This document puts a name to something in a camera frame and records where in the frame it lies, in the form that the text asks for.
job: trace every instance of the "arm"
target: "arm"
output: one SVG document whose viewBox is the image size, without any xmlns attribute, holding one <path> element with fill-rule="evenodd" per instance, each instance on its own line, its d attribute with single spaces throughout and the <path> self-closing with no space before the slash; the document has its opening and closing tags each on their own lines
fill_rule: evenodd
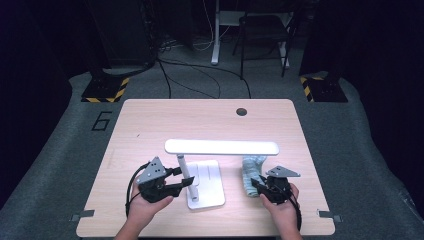
<svg viewBox="0 0 424 240">
<path fill-rule="evenodd" d="M 296 203 L 296 199 L 299 196 L 299 190 L 297 187 L 290 183 L 293 191 L 292 200 Z M 278 228 L 280 236 L 283 240 L 298 240 L 302 239 L 299 230 L 297 229 L 297 217 L 296 210 L 294 209 L 290 201 L 275 205 L 271 203 L 268 198 L 261 194 L 262 204 L 271 214 L 272 220 L 275 226 Z"/>
<path fill-rule="evenodd" d="M 134 199 L 130 205 L 128 218 L 119 230 L 115 239 L 137 239 L 141 230 L 143 230 L 152 221 L 157 212 L 168 206 L 172 200 L 172 196 L 168 196 L 158 202 L 149 203 L 139 194 L 137 184 L 134 182 L 131 192 L 131 198 Z"/>
</svg>

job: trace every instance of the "wooden table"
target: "wooden table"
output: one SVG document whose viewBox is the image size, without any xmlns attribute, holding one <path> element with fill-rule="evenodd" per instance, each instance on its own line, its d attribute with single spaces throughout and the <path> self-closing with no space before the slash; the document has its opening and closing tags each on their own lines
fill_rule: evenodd
<svg viewBox="0 0 424 240">
<path fill-rule="evenodd" d="M 247 115 L 239 116 L 238 108 Z M 328 211 L 293 103 L 284 99 L 131 99 L 121 110 L 106 149 L 85 210 L 93 217 L 81 218 L 80 237 L 115 236 L 125 222 L 128 182 L 139 166 L 158 156 L 167 168 L 178 167 L 175 155 L 164 150 L 171 138 L 206 140 L 273 141 L 280 154 L 268 157 L 265 171 L 281 165 L 301 174 L 289 178 L 299 189 L 302 235 L 331 235 L 332 219 L 320 218 L 317 209 Z M 187 155 L 186 161 L 217 160 L 226 202 L 212 209 L 190 210 L 184 188 L 180 197 L 159 212 L 140 236 L 224 237 L 277 236 L 268 211 L 259 198 L 247 197 L 242 181 L 242 156 Z M 182 175 L 168 177 L 180 182 Z"/>
</svg>

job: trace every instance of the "white desk lamp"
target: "white desk lamp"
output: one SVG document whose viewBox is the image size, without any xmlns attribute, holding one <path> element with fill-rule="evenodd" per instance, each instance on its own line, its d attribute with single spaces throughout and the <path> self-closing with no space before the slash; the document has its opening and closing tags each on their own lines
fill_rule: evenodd
<svg viewBox="0 0 424 240">
<path fill-rule="evenodd" d="M 225 203 L 218 161 L 186 164 L 184 155 L 276 156 L 280 150 L 275 142 L 169 139 L 165 142 L 165 151 L 177 155 L 184 178 L 194 176 L 193 184 L 188 186 L 187 205 L 190 209 L 199 209 Z"/>
</svg>

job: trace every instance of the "yellow black hazard tape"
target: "yellow black hazard tape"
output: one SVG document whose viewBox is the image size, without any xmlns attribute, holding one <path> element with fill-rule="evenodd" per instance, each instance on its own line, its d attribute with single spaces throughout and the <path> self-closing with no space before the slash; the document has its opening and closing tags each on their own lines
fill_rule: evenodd
<svg viewBox="0 0 424 240">
<path fill-rule="evenodd" d="M 312 77 L 314 80 L 323 80 L 322 77 Z M 312 96 L 311 89 L 308 85 L 308 78 L 307 77 L 300 77 L 300 82 L 302 83 L 303 90 L 305 91 L 306 98 L 308 99 L 308 102 L 314 102 L 314 97 Z"/>
<path fill-rule="evenodd" d="M 119 86 L 118 92 L 114 97 L 111 98 L 97 98 L 97 97 L 86 97 L 81 98 L 81 102 L 92 102 L 92 103 L 99 103 L 99 102 L 119 102 L 122 95 L 124 95 L 125 88 L 128 85 L 128 82 L 130 81 L 129 78 L 126 78 L 122 81 L 121 85 Z"/>
</svg>

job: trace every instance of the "black curtain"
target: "black curtain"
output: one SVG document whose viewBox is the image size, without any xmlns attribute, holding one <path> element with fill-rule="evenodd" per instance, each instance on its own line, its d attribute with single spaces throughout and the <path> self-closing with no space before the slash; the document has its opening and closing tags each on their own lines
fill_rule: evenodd
<svg viewBox="0 0 424 240">
<path fill-rule="evenodd" d="M 354 44 L 345 36 L 363 16 Z M 424 2 L 321 0 L 300 75 L 332 71 L 340 53 L 341 77 L 358 90 L 372 138 L 390 170 L 405 184 L 424 216 Z"/>
<path fill-rule="evenodd" d="M 2 1 L 0 32 L 3 207 L 66 110 L 69 78 L 87 72 L 90 61 L 108 66 L 84 1 Z M 81 41 L 91 60 L 80 54 Z"/>
</svg>

